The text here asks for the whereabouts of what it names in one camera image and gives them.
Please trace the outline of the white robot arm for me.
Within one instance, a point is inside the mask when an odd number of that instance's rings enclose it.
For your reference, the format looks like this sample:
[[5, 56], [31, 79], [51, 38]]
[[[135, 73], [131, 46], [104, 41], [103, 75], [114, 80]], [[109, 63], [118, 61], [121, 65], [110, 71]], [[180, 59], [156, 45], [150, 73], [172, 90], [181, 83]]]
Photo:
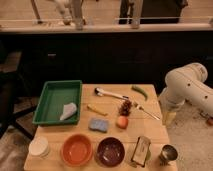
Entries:
[[207, 69], [200, 63], [190, 63], [166, 74], [166, 87], [158, 97], [163, 125], [172, 122], [186, 100], [213, 117], [213, 88], [204, 84], [207, 77]]

